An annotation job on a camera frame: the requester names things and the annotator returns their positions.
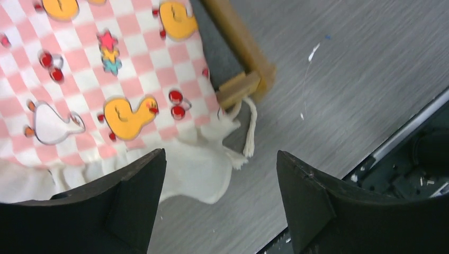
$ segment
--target wood grain surface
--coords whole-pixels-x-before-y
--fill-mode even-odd
[[[231,2],[278,67],[258,106],[255,156],[218,203],[162,203],[149,253],[255,253],[286,227],[278,150],[341,178],[448,84],[448,1]],[[225,143],[244,139],[242,129]]]

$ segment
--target white debris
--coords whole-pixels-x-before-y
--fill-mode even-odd
[[[309,62],[312,61],[313,55],[315,55],[315,52],[317,51],[317,49],[320,47],[320,44],[316,45],[313,50],[312,53],[309,55]]]
[[[356,174],[351,175],[351,181],[353,181],[355,183],[358,181],[358,177]]]

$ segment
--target white duck print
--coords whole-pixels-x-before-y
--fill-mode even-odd
[[[43,144],[58,144],[72,134],[86,131],[83,120],[75,112],[70,112],[67,119],[62,119],[46,102],[28,101],[27,106],[34,113],[34,127],[25,126],[25,136],[36,137]]]

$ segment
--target pink and white checkered cloth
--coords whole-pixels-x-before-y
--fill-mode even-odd
[[[0,159],[78,166],[217,117],[188,1],[0,3]]]

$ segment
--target yellow star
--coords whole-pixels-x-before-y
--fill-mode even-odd
[[[115,59],[119,57],[120,52],[118,49],[114,49],[112,51],[109,51],[106,47],[101,47],[101,55],[103,57],[103,60],[109,60],[111,63],[115,63]]]

